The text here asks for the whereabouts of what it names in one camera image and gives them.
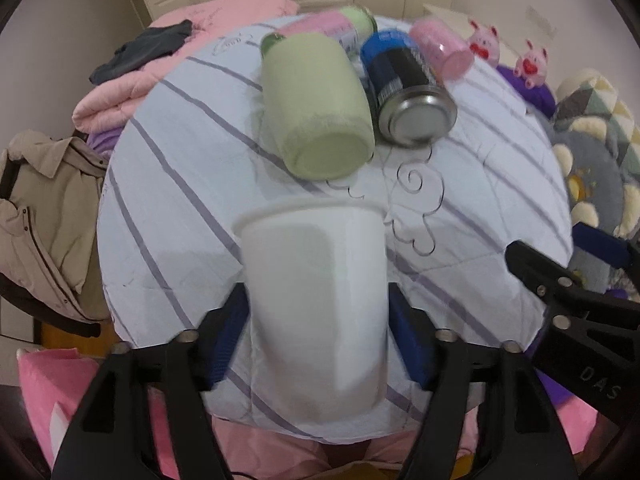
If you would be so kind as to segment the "dark grey garment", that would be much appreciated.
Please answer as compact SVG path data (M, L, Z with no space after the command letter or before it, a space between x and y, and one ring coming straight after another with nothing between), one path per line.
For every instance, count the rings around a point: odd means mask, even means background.
M98 66L89 76L89 81L98 86L137 70L157 58L176 53L191 36L192 29L190 20L145 29L134 40L120 46L110 60Z

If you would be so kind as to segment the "green fuzzy cylinder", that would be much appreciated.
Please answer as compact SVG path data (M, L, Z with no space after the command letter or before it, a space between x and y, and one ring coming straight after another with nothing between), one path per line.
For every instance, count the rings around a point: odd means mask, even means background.
M262 98L274 143L295 177L341 179L375 149L366 92L343 47L320 32L262 42Z

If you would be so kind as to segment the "geometric patterned pillow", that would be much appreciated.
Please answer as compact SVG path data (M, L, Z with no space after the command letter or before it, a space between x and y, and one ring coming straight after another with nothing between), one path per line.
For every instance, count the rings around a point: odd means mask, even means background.
M601 141L621 162L639 132L631 108L620 92L594 68L578 70L555 91L558 98L551 119L555 130L578 131Z

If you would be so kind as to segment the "pink plastic cup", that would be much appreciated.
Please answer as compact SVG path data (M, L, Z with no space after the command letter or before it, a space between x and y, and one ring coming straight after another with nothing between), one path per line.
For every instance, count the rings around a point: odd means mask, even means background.
M409 36L441 80L462 78L474 63L468 44L445 22L434 16L417 20Z

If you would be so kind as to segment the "pink green towel canister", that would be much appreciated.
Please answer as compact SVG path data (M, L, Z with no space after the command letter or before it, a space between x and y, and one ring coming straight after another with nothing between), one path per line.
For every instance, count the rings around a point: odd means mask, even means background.
M363 43L377 31L375 17L367 8L356 4L309 13L277 29L283 37L318 32L336 40L348 55L356 55Z

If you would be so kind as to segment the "white paper cup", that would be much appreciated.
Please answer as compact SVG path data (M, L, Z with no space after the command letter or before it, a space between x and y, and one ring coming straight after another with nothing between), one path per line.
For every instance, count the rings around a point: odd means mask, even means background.
M239 218L250 329L274 408L293 424L371 411L387 382L385 212L306 198Z

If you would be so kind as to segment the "grey paw plush pillow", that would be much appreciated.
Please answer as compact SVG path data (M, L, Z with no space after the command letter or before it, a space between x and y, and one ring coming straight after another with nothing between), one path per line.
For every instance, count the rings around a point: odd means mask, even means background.
M587 116L549 132L570 220L623 240L639 236L639 145L612 120Z

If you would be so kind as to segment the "blue black metal can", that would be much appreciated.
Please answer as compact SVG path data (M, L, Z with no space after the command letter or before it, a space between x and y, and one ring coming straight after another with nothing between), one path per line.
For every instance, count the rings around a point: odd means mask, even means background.
M406 32L375 32L360 49L378 130L403 148L420 148L454 128L457 105Z

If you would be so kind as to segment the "pink bedsheet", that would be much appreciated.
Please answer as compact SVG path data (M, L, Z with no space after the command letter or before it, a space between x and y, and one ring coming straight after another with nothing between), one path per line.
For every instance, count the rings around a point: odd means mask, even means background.
M70 420L99 365L76 349L18 350L16 360L29 422L44 457L53 466ZM171 479L180 479L169 442L164 398L151 390L150 399L160 470ZM478 440L476 414L477 408L473 408L466 415L451 479L461 479L471 472ZM558 415L572 452L579 454L596 426L597 411L571 398L561 404ZM337 467L330 465L328 448L318 442L217 417L210 420L230 469L256 479L397 479L416 437L416 431L407 431L373 439L363 452L363 460Z

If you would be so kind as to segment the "purple blanket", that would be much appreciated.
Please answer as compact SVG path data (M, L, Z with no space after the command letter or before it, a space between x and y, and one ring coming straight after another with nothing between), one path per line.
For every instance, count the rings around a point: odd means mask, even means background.
M515 76L512 67L499 64L497 70L524 101L533 105L536 110L539 110L548 119L553 117L556 111L556 101L552 91L546 84L540 87L527 88L525 80Z

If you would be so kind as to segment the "beige jacket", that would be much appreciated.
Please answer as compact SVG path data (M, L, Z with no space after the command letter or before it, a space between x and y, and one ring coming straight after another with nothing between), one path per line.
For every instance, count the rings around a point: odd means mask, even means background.
M1 153L1 296L85 338L110 319L96 240L106 170L77 136L26 130Z

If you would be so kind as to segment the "pink folded quilt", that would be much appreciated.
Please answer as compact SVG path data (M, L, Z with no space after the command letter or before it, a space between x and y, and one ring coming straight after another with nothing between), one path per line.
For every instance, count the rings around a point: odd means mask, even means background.
M155 20L154 27L192 22L192 34L174 54L157 58L137 70L99 84L76 105L72 122L76 130L97 134L128 122L153 87L181 61L206 44L235 30L299 11L295 0L210 0L184 6Z

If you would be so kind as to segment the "left pink pig plush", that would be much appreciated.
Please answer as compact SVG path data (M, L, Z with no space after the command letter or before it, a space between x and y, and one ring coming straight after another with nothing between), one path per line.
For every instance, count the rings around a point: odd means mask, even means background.
M468 38L470 50L478 57L486 61L491 67L496 68L500 61L500 38L495 25L485 26L469 19L469 24L474 32Z

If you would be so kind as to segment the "pink pig plush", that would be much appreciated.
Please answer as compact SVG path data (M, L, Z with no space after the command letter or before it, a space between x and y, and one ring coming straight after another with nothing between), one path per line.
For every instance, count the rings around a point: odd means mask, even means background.
M527 89L542 87L546 83L549 55L545 47L526 40L527 51L516 61L513 75L524 81Z
M495 25L485 26L469 19L469 24L474 32L468 38L470 50L478 57L486 61L491 67L496 68L500 61L500 38Z

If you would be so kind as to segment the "right pink pig plush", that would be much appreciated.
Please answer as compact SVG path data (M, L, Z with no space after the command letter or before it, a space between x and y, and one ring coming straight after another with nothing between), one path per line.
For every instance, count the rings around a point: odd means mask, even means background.
M526 40L527 51L516 61L513 75L524 81L527 89L542 87L546 83L549 55L545 47Z

